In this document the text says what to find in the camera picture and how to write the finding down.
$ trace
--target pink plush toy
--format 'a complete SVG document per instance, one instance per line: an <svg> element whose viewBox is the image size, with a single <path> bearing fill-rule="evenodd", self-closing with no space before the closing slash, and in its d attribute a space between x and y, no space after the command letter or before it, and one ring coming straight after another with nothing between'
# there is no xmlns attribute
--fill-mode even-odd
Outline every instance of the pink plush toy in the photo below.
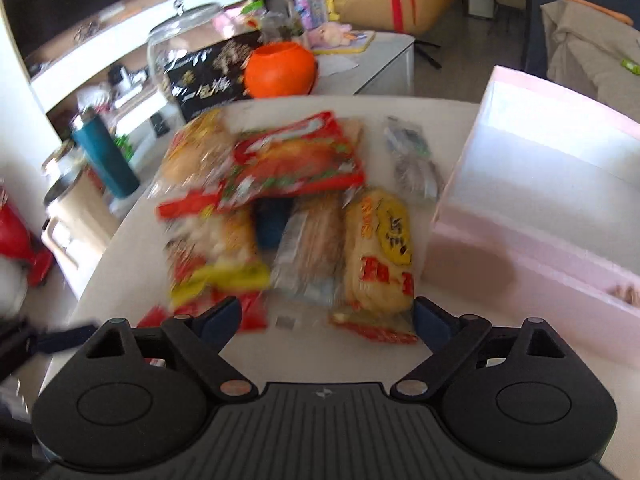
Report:
<svg viewBox="0 0 640 480"><path fill-rule="evenodd" d="M338 22L323 23L320 27L309 31L311 48L347 46L353 40L356 40L356 35L351 34L351 25L343 25Z"/></svg>

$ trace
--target orange pumpkin bucket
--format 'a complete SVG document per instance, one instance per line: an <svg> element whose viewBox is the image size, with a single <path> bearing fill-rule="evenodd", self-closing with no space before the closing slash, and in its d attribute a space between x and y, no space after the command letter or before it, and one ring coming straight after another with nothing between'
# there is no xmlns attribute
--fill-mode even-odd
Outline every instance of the orange pumpkin bucket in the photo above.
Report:
<svg viewBox="0 0 640 480"><path fill-rule="evenodd" d="M292 41L256 48L244 70L244 85L253 98L307 95L318 73L314 55Z"/></svg>

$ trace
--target yellow armchair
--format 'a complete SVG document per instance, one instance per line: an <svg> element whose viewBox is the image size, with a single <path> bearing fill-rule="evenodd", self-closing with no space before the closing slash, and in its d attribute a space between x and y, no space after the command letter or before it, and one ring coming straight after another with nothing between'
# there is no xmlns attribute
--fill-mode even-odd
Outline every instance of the yellow armchair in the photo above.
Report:
<svg viewBox="0 0 640 480"><path fill-rule="evenodd" d="M453 0L415 0L415 15L412 0L400 0L402 9L402 32L420 36L430 30L438 18L453 3ZM335 12L341 23L349 23L359 30L390 30L400 32L394 27L394 14L391 0L334 0ZM417 41L420 44L431 44ZM440 65L433 58L417 50L419 54L436 68Z"/></svg>

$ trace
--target thermos bottle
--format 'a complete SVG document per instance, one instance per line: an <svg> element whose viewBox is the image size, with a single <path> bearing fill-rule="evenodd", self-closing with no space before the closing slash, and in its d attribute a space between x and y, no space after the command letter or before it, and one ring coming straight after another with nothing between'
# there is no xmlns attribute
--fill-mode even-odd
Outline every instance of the thermos bottle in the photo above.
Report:
<svg viewBox="0 0 640 480"><path fill-rule="evenodd" d="M93 108L76 115L70 126L75 142L84 149L95 172L114 197L125 198L140 186L140 181Z"/></svg>

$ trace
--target pink box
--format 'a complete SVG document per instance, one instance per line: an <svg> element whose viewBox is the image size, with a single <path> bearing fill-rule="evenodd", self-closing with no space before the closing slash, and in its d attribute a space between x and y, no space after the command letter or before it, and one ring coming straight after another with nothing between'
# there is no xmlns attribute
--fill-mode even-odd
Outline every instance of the pink box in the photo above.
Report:
<svg viewBox="0 0 640 480"><path fill-rule="evenodd" d="M425 281L640 368L640 125L498 67L431 227Z"/></svg>

